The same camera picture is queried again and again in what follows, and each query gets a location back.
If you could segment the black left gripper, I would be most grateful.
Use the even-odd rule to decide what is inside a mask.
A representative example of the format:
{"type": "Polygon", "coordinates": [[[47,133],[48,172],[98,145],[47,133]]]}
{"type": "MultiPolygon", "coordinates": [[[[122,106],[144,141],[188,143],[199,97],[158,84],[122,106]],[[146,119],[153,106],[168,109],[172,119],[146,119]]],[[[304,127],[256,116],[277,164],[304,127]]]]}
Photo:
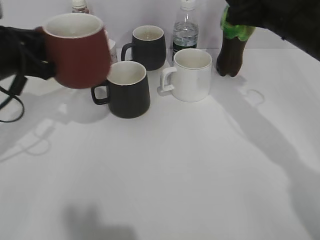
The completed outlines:
{"type": "Polygon", "coordinates": [[[0,79],[13,75],[43,80],[56,75],[56,66],[48,60],[45,34],[40,27],[0,27],[0,79]]]}

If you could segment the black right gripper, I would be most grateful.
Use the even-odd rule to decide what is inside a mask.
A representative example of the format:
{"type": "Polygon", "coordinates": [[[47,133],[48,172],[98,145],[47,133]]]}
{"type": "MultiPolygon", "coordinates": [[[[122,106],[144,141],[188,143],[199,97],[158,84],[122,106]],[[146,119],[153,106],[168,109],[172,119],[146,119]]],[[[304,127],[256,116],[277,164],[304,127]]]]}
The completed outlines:
{"type": "Polygon", "coordinates": [[[318,0],[228,0],[227,21],[268,29],[316,60],[320,59],[318,0]]]}

